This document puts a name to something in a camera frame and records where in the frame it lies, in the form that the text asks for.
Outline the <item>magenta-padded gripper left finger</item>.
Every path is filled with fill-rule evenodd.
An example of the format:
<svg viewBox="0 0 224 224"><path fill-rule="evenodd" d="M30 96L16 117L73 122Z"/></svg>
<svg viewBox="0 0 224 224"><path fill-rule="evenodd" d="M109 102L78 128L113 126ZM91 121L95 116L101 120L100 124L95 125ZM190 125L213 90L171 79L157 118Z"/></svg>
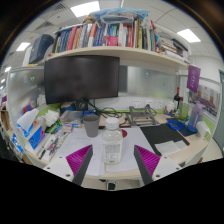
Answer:
<svg viewBox="0 0 224 224"><path fill-rule="evenodd" d="M92 155L93 146L88 145L66 157L60 156L54 159L44 167L44 170L80 186Z"/></svg>

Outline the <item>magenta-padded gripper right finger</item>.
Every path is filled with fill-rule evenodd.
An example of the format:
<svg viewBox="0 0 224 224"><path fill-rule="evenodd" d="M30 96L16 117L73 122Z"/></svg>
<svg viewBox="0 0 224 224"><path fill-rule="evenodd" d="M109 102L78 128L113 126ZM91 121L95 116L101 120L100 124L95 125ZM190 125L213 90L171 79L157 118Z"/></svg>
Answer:
<svg viewBox="0 0 224 224"><path fill-rule="evenodd" d="M168 156L158 156L138 145L134 146L134 157L145 185L181 170Z"/></svg>

